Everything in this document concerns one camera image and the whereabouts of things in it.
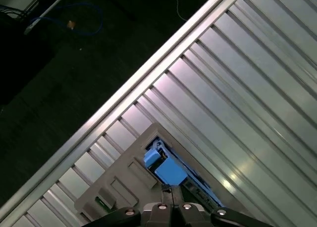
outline silver bolt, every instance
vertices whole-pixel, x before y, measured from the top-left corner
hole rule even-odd
[[[189,204],[185,204],[185,205],[183,205],[183,207],[184,207],[186,210],[189,210],[190,208],[192,208],[192,206],[189,205]]]
[[[132,216],[132,215],[134,215],[134,210],[127,210],[127,211],[125,212],[125,214],[126,214],[127,216]]]
[[[161,210],[165,210],[167,208],[167,206],[166,205],[159,205],[158,208]]]
[[[217,213],[220,214],[221,216],[224,216],[225,214],[227,214],[225,210],[218,210]]]

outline dark floor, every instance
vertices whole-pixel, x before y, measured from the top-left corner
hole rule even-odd
[[[189,18],[206,1],[179,0],[179,12]],[[0,112],[0,206],[184,23],[176,0],[60,4],[75,2],[101,7],[104,26],[86,37],[41,21],[29,35],[52,58]],[[84,6],[49,16],[75,21],[83,31],[99,24],[96,12]]]

